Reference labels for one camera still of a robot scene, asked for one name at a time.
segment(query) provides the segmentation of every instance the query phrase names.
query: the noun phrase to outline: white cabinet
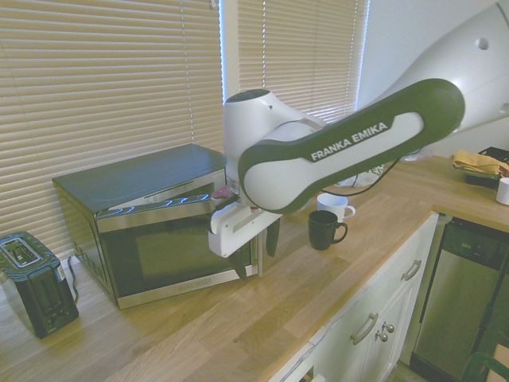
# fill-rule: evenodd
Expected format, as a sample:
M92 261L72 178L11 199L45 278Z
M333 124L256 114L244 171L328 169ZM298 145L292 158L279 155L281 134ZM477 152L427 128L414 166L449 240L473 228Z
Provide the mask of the white cabinet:
M436 223L433 214L290 360L293 372L270 382L300 381L311 369L327 382L383 382L401 353Z

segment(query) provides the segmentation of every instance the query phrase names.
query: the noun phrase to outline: toaster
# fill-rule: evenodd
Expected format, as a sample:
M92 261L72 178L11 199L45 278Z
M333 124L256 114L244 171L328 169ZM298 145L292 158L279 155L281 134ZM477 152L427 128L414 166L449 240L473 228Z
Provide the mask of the toaster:
M28 232L0 238L0 267L14 281L39 338L78 317L59 259Z

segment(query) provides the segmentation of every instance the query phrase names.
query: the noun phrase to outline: microwave handle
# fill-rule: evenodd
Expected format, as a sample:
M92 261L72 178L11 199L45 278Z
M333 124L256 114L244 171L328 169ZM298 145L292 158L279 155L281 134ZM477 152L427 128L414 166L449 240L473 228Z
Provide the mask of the microwave handle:
M141 225L203 215L214 211L210 194L195 195L161 201L149 205L136 205L120 209L99 211L95 221L100 233L133 228Z

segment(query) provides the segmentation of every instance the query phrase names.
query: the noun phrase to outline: yellow cloth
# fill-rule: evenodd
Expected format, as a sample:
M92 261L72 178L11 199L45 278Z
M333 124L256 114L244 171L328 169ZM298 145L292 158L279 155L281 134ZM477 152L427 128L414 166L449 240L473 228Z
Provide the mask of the yellow cloth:
M451 159L456 167L509 177L509 165L492 157L488 157L487 155L472 154L465 150L460 150L455 153Z

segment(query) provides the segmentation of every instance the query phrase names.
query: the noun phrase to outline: window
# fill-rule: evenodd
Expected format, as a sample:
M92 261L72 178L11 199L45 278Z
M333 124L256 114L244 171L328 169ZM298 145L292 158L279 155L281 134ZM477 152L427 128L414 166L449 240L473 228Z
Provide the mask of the window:
M222 150L211 0L0 4L0 236L71 249L55 176L194 142Z
M356 108L367 0L239 0L239 87L327 122Z

